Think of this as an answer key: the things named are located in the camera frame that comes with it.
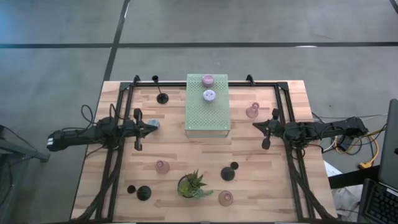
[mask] black peg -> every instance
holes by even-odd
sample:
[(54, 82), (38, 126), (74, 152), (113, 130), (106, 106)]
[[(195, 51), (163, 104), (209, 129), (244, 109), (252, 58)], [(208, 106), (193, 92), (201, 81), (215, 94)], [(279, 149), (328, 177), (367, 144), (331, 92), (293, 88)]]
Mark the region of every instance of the black peg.
[(169, 96), (166, 93), (162, 93), (159, 87), (159, 77), (157, 75), (154, 75), (152, 77), (152, 80), (156, 83), (157, 88), (159, 89), (159, 95), (157, 95), (156, 100), (160, 104), (165, 104), (169, 100)]

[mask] keyboard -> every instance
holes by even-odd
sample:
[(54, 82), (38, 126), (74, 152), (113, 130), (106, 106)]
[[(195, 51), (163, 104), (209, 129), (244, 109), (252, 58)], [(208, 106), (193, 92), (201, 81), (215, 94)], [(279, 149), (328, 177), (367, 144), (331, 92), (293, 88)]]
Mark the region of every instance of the keyboard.
[(398, 197), (375, 183), (370, 191), (365, 217), (377, 223), (398, 224)]

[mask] black metal frame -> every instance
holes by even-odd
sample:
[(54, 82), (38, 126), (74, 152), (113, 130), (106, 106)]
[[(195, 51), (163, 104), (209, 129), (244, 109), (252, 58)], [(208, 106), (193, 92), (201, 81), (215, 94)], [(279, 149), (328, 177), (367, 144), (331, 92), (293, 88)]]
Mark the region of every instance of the black metal frame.
[[(119, 95), (118, 95), (118, 99), (117, 99), (117, 103), (116, 103), (116, 114), (120, 114), (124, 92), (126, 90), (128, 90), (126, 110), (124, 112), (123, 119), (128, 119), (128, 117), (129, 117), (131, 103), (132, 103), (132, 93), (133, 93), (133, 89), (135, 87), (157, 87), (157, 84), (155, 84), (155, 83), (139, 82), (139, 81), (140, 81), (139, 76), (136, 76), (134, 78), (134, 81), (131, 83), (130, 82), (120, 83)], [(187, 85), (186, 82), (160, 82), (159, 83), (159, 86), (164, 86), (164, 87), (166, 87), (166, 86), (185, 87), (186, 85)], [(285, 95), (286, 106), (287, 106), (287, 111), (289, 114), (290, 122), (295, 121), (292, 101), (290, 99), (289, 86), (288, 86), (287, 82), (259, 82), (259, 83), (256, 83), (253, 80), (252, 76), (248, 75), (246, 78), (246, 81), (229, 82), (228, 86), (230, 86), (230, 87), (235, 87), (235, 86), (236, 87), (242, 87), (242, 86), (273, 87), (275, 90), (277, 107), (280, 110), (280, 116), (279, 116), (280, 122), (282, 123), (282, 125), (285, 125), (286, 124), (285, 113), (284, 113), (284, 107), (282, 104), (282, 97), (280, 94), (280, 91), (283, 91), (283, 93)], [(88, 221), (85, 220), (84, 223), (111, 222), (113, 220), (114, 206), (115, 206), (116, 197), (117, 197), (119, 175), (120, 175), (120, 171), (121, 171), (121, 162), (122, 162), (123, 151), (124, 151), (124, 142), (125, 142), (125, 138), (121, 140), (120, 145), (117, 149), (108, 150), (108, 153), (106, 155), (105, 165), (104, 165), (103, 178), (101, 181), (101, 188), (99, 190), (102, 193), (102, 195), (100, 196), (99, 202), (96, 204), (95, 219), (88, 220)], [(114, 169), (112, 170), (112, 173), (110, 173), (111, 161), (113, 158), (114, 151), (117, 151), (116, 163), (114, 165)], [(285, 142), (285, 151), (286, 151), (286, 155), (287, 155), (287, 165), (289, 167), (290, 181), (292, 184), (295, 211), (296, 211), (298, 220), (302, 220), (304, 217), (303, 217), (303, 210), (302, 210), (302, 206), (301, 206), (301, 202), (300, 202), (299, 188), (297, 186), (297, 181), (292, 177), (292, 170), (296, 169), (294, 166), (293, 157), (291, 156), (292, 148), (286, 142)], [(296, 153), (297, 153), (297, 160), (298, 160), (298, 167), (299, 167), (300, 175), (301, 175), (303, 181), (305, 182), (306, 186), (308, 186), (308, 188), (309, 188), (307, 173), (306, 173), (305, 165), (304, 165), (304, 159), (303, 159), (300, 151), (297, 151)], [(103, 218), (104, 196), (111, 186), (112, 186), (112, 189), (111, 189), (108, 213), (106, 214), (106, 218)], [(305, 199), (306, 199), (309, 218), (315, 218), (315, 213), (314, 213), (314, 209), (313, 209), (313, 205), (311, 204), (311, 201), (309, 200), (309, 198), (307, 196)]]

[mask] small black object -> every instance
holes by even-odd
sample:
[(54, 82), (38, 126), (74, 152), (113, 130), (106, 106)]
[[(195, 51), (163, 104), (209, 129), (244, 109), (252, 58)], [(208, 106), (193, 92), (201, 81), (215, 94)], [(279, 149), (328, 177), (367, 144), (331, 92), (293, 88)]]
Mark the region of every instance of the small black object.
[(233, 180), (235, 177), (235, 171), (230, 167), (224, 167), (221, 170), (221, 177), (226, 181)]
[(137, 198), (139, 200), (142, 200), (142, 201), (148, 200), (151, 195), (152, 195), (152, 191), (150, 190), (150, 188), (148, 186), (142, 186), (142, 187), (138, 188)]
[(165, 104), (169, 100), (169, 96), (166, 93), (162, 93), (159, 87), (159, 77), (157, 75), (154, 75), (152, 77), (152, 81), (154, 81), (157, 85), (157, 88), (159, 89), (159, 95), (157, 95), (156, 100), (160, 104)]
[(231, 168), (232, 168), (233, 170), (237, 170), (237, 169), (239, 168), (239, 164), (238, 164), (237, 162), (232, 162), (232, 163), (231, 163)]
[(135, 191), (136, 191), (136, 187), (134, 185), (130, 185), (127, 188), (127, 193), (129, 193), (129, 194), (133, 194)]

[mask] green pegboard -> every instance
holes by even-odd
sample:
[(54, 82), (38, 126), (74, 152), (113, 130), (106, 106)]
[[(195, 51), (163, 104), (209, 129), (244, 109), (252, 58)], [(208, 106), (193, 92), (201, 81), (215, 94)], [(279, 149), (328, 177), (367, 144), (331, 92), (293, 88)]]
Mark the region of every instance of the green pegboard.
[[(215, 82), (209, 88), (204, 87), (202, 84), (202, 77), (204, 75), (188, 74), (187, 76), (185, 130), (188, 137), (213, 137), (212, 133), (209, 133), (208, 136), (190, 136), (188, 131), (229, 131), (231, 129), (228, 75), (212, 74)], [(213, 90), (216, 93), (214, 102), (207, 103), (203, 99), (203, 92), (205, 90)]]

